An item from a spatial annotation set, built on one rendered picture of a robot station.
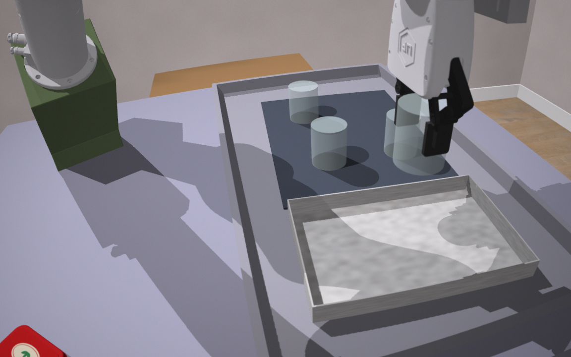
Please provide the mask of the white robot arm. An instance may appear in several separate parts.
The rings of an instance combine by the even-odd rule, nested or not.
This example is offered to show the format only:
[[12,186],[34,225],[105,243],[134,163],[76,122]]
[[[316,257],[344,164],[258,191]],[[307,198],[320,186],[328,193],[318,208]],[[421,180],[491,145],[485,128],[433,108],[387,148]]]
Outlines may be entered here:
[[[530,0],[474,0],[474,13],[503,23],[526,23]],[[10,54],[23,55],[35,83],[50,90],[81,84],[97,66],[85,30],[82,0],[14,0],[23,33],[9,33]],[[27,41],[26,41],[27,39]],[[28,44],[27,44],[28,42]]]

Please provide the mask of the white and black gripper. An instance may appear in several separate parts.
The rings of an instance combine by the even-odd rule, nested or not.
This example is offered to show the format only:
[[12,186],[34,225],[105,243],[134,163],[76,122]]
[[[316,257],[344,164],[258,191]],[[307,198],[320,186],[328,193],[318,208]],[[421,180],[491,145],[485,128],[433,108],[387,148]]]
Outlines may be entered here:
[[[473,109],[468,86],[473,41],[474,0],[395,0],[388,51],[399,94],[394,124],[401,96],[415,93],[428,99],[425,157],[449,152],[454,123]],[[444,86],[447,93],[441,93]],[[441,99],[447,99],[447,106],[439,111]]]

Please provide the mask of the translucent grey cylinder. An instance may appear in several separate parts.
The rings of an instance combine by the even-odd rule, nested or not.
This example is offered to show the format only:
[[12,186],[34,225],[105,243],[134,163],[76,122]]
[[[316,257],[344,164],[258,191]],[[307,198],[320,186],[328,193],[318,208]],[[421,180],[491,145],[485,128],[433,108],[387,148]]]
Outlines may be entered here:
[[290,120],[308,124],[319,118],[319,85],[313,81],[296,81],[288,85]]
[[384,142],[384,153],[393,158],[394,156],[394,140],[395,140],[395,109],[389,110],[387,112],[387,122],[385,128],[385,142]]
[[398,169],[415,176],[432,176],[442,171],[446,161],[446,154],[422,155],[427,121],[430,121],[428,99],[415,93],[398,99],[393,161]]
[[347,122],[335,116],[323,116],[311,122],[311,163],[324,171],[346,165]]

